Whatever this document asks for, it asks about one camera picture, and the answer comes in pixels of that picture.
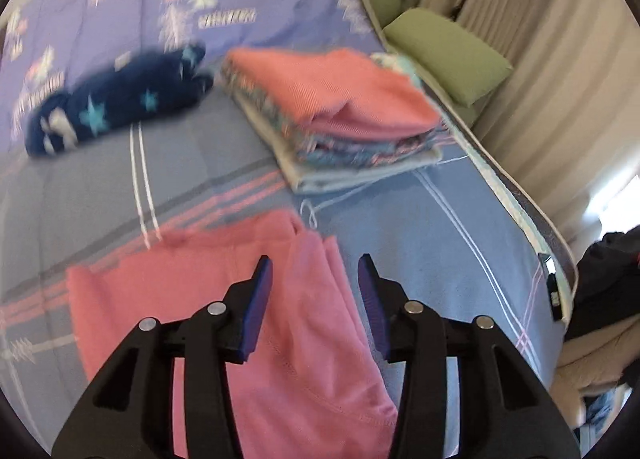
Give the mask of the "blue striped bed sheet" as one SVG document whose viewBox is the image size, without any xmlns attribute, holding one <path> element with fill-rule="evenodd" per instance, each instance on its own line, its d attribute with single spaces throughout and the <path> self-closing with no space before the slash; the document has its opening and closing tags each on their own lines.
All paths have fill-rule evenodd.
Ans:
<svg viewBox="0 0 640 459">
<path fill-rule="evenodd" d="M 175 119 L 138 124 L 75 152 L 1 158 L 1 387 L 50 446 L 85 387 L 65 273 L 111 267 L 167 231 L 214 228 L 290 208 L 333 236 L 349 273 L 362 254 L 409 297 L 445 317 L 494 317 L 541 381 L 564 326 L 549 306 L 542 254 L 570 273 L 553 229 L 501 191 L 480 153 L 442 134 L 432 167 L 351 190 L 297 196 L 244 114 L 223 93 Z"/>
</svg>

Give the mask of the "pink shirt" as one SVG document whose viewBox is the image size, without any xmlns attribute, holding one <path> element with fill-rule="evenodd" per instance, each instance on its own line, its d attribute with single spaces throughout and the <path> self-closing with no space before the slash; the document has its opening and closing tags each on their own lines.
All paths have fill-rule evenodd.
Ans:
<svg viewBox="0 0 640 459">
<path fill-rule="evenodd" d="M 371 356 L 334 238 L 272 210 L 211 231 L 173 231 L 107 271 L 75 266 L 68 299 L 96 375 L 146 318 L 196 318 L 227 352 L 247 458 L 384 458 L 397 410 Z"/>
</svg>

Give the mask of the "near green pillow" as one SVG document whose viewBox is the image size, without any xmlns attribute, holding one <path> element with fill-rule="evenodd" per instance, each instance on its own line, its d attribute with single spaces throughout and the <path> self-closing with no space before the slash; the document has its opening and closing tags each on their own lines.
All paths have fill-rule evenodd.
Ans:
<svg viewBox="0 0 640 459">
<path fill-rule="evenodd" d="M 512 72 L 512 64 L 495 49 L 426 8 L 403 12 L 383 32 L 390 45 L 419 63 L 464 107 L 491 94 Z"/>
</svg>

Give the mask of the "beige curtain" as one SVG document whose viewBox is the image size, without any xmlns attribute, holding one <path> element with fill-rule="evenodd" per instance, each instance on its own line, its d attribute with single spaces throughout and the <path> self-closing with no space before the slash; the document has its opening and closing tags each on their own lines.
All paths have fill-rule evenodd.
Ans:
<svg viewBox="0 0 640 459">
<path fill-rule="evenodd" d="M 639 26 L 625 0 L 410 0 L 453 18 L 512 73 L 474 133 L 576 251 L 639 164 Z"/>
</svg>

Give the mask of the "navy star fleece garment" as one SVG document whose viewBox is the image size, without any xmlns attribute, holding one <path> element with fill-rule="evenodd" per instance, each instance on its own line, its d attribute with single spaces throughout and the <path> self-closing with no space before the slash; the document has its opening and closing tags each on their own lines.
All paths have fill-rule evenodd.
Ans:
<svg viewBox="0 0 640 459">
<path fill-rule="evenodd" d="M 170 52 L 150 49 L 52 94 L 29 115 L 27 154 L 56 156 L 114 130 L 194 107 L 214 86 L 212 75 L 201 70 L 205 55 L 198 43 Z"/>
</svg>

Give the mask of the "purple tree print duvet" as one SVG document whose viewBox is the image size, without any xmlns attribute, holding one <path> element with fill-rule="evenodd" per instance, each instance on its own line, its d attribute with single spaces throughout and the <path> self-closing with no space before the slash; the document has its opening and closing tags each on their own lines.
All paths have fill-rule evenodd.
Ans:
<svg viewBox="0 0 640 459">
<path fill-rule="evenodd" d="M 29 112 L 56 90 L 142 49 L 205 45 L 298 50 L 380 41 L 361 0 L 29 0 L 9 14 L 1 58 L 1 147 L 21 144 Z"/>
</svg>

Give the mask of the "black tag on mattress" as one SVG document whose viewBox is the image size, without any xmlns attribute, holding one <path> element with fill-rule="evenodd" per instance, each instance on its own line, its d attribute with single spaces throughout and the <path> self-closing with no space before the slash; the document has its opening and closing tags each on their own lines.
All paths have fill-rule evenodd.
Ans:
<svg viewBox="0 0 640 459">
<path fill-rule="evenodd" d="M 563 319 L 563 309 L 553 257 L 548 253 L 538 253 L 537 257 L 541 265 L 542 278 L 544 278 L 544 284 L 548 292 L 552 319 L 554 321 L 561 321 Z"/>
</svg>

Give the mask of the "folded clothes stack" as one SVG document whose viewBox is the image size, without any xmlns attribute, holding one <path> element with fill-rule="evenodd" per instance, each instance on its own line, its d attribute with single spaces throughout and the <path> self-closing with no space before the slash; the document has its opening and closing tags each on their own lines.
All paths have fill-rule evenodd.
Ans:
<svg viewBox="0 0 640 459">
<path fill-rule="evenodd" d="M 296 194 L 354 188 L 442 159 L 442 117 L 403 56 L 235 48 L 219 78 Z"/>
</svg>

